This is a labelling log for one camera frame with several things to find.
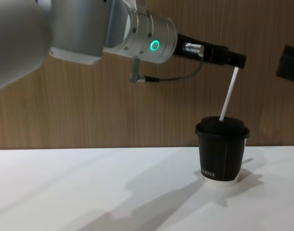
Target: black cup lid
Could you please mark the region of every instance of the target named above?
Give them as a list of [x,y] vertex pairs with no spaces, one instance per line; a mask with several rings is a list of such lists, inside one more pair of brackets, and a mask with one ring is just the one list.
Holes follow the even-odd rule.
[[200,130],[209,134],[236,136],[244,134],[245,126],[239,119],[225,117],[224,121],[219,121],[219,116],[212,116],[202,119]]

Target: cable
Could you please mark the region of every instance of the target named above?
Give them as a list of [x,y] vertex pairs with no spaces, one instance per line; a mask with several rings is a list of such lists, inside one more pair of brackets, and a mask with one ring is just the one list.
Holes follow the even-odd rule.
[[155,77],[150,77],[150,76],[145,76],[145,82],[169,82],[169,81],[177,81],[177,80],[182,80],[182,79],[187,79],[195,76],[202,68],[204,65],[204,57],[201,57],[201,62],[199,67],[192,72],[191,74],[183,77],[176,77],[176,78],[155,78]]

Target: black object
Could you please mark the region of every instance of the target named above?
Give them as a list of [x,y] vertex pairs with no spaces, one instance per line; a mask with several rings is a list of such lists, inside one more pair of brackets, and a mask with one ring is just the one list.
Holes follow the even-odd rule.
[[294,47],[285,46],[276,76],[294,81]]
[[174,51],[174,55],[183,56],[189,59],[201,60],[201,57],[197,54],[183,50],[183,45],[188,42],[193,44],[204,45],[204,62],[218,65],[227,64],[231,66],[237,66],[241,69],[244,69],[245,67],[245,55],[231,52],[229,51],[228,47],[225,46],[219,46],[211,43],[202,42],[181,34],[178,34],[178,42],[176,49]]
[[249,129],[241,120],[218,116],[204,118],[196,126],[201,173],[212,180],[232,181],[240,172]]

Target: black paper cup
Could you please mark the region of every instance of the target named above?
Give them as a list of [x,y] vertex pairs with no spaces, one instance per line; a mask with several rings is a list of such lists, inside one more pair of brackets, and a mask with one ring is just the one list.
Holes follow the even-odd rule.
[[226,117],[220,122],[214,116],[202,119],[196,134],[202,175],[227,185],[236,183],[249,129],[241,120]]

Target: green led light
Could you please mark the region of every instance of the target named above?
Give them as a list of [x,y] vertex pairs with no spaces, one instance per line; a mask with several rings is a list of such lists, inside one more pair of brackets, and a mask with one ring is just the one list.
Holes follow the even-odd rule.
[[150,50],[151,51],[157,51],[160,48],[161,44],[159,40],[154,40],[151,44],[150,44]]

